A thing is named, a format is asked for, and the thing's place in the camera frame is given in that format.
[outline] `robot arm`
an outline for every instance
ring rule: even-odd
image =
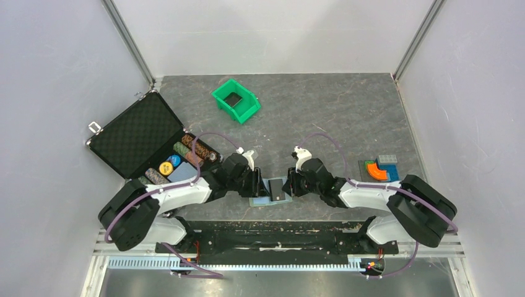
[[[361,183],[333,177],[318,158],[303,148],[295,147],[292,156],[297,160],[289,168],[283,191],[289,195],[318,194],[331,207],[368,207],[391,212],[382,218],[370,218],[360,230],[370,244],[416,240],[435,248],[446,233],[448,224],[438,215],[410,197],[394,189],[410,191],[452,220],[457,209],[434,188],[414,175],[393,183]]]
[[[98,219],[105,229],[137,197],[153,192],[117,221],[110,232],[120,251],[127,251],[139,243],[180,243],[187,235],[185,222],[179,218],[162,217],[163,214],[189,204],[203,204],[236,191],[242,197],[268,196],[259,168],[254,166],[255,151],[231,154],[220,166],[202,173],[201,177],[163,185],[143,185],[133,179],[100,211]],[[164,191],[163,188],[188,184]]]

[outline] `yellow poker chip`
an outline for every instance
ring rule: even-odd
[[[170,175],[173,172],[173,164],[171,162],[163,162],[158,167],[158,172],[162,175]]]

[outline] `blue block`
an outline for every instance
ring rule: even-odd
[[[386,170],[386,172],[388,173],[389,181],[399,180],[399,174],[397,173],[397,167],[394,164],[387,164],[387,165],[378,164],[378,168],[381,170]]]

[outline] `black mounting base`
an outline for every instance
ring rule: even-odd
[[[347,255],[398,254],[397,242],[373,246],[358,233],[366,222],[188,221],[200,264],[347,264]],[[196,244],[175,246],[197,253]],[[290,248],[276,251],[273,248]],[[157,253],[169,253],[161,244]]]

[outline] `smartphone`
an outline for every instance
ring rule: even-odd
[[[284,201],[286,199],[284,191],[282,190],[282,187],[284,186],[282,178],[269,179],[268,185],[270,186],[271,201]]]

